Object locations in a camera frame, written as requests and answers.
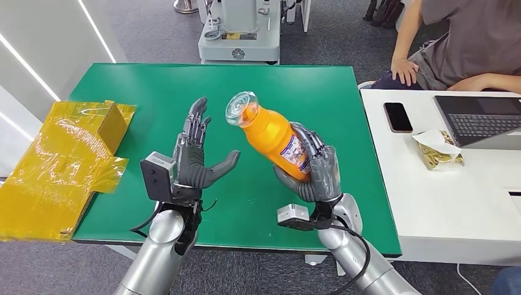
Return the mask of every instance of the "yellow plastic bag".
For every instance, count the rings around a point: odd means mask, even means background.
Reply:
[[[0,240],[69,240],[95,192],[113,192],[127,166],[114,157],[135,106],[55,103],[0,187]]]

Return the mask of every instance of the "floor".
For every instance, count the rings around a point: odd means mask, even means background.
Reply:
[[[130,62],[199,63],[197,14],[180,15],[167,0],[99,0]],[[302,23],[284,25],[281,63],[352,65],[358,82],[376,79],[390,65],[396,32],[373,28],[361,17],[362,0],[319,0],[311,6],[309,32]],[[446,31],[422,28],[412,51]],[[0,243],[0,294],[111,294],[131,261],[101,245]],[[395,268],[424,295],[471,295],[456,265],[395,262]],[[468,280],[488,294],[501,267],[462,265]],[[343,285],[334,260],[310,266],[298,254],[191,251],[172,294],[327,294]],[[355,294],[348,290],[345,294]]]

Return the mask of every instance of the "robotic thumb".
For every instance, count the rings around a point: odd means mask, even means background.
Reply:
[[[303,183],[299,180],[293,178],[293,176],[287,174],[284,170],[282,170],[279,166],[274,165],[273,171],[275,171],[275,176],[280,180],[285,186],[287,186],[290,190],[292,190],[295,194],[299,195],[299,197],[304,202],[315,202],[315,192],[313,190],[313,186],[311,182]]]
[[[277,165],[273,166],[273,171],[275,172],[275,176],[278,178],[278,180],[280,180],[280,182],[282,182],[285,186],[287,186],[295,194],[299,193],[300,181],[293,178],[293,176],[287,174],[284,170],[282,170]]]
[[[210,168],[207,168],[203,187],[207,188],[211,186],[221,177],[226,175],[228,172],[232,171],[232,169],[234,169],[237,165],[240,156],[240,151],[231,151],[230,154],[226,156],[226,159],[224,159],[224,161],[222,161],[221,163],[217,163]]]

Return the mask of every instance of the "white wall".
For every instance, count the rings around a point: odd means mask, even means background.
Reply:
[[[8,176],[23,156],[31,139],[34,138],[42,122],[34,117],[7,90],[0,86],[0,177]],[[24,133],[6,120],[18,125]]]
[[[115,59],[126,62],[97,2],[83,3]],[[1,0],[0,34],[61,100],[67,100],[92,63],[111,62],[78,0]],[[0,85],[44,120],[54,99],[0,47]]]
[[[0,112],[33,136],[55,99],[6,46],[7,41],[60,100],[92,63],[112,62],[83,10],[117,62],[127,59],[96,0],[0,0]],[[30,140],[0,116],[0,177]]]

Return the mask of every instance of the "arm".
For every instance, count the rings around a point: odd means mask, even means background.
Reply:
[[[521,76],[489,74],[490,85],[487,88],[506,90],[521,94]]]
[[[481,91],[486,88],[506,90],[521,94],[521,76],[481,74],[459,81],[449,87],[453,91]]]
[[[291,204],[277,210],[280,226],[318,230],[318,238],[351,280],[329,294],[343,294],[354,285],[365,295],[420,295],[393,266],[361,236],[362,219],[355,198],[342,193],[337,154],[313,131],[292,122],[309,160],[311,180],[301,182],[275,166],[276,177],[306,202],[315,202],[309,215],[305,206]]]
[[[149,235],[113,295],[169,294],[184,255],[197,239],[203,189],[235,168],[239,151],[232,151],[217,165],[205,166],[204,142],[210,122],[210,117],[202,119],[205,111],[206,98],[199,98],[178,135],[173,159],[155,152],[141,161],[147,194],[159,204]]]
[[[407,61],[409,49],[421,25],[421,1],[413,0],[410,6],[405,10],[404,19],[396,46],[394,47],[393,60],[391,62],[391,71],[393,72],[393,80],[398,76],[402,84],[416,83],[416,72],[419,70],[418,65]]]

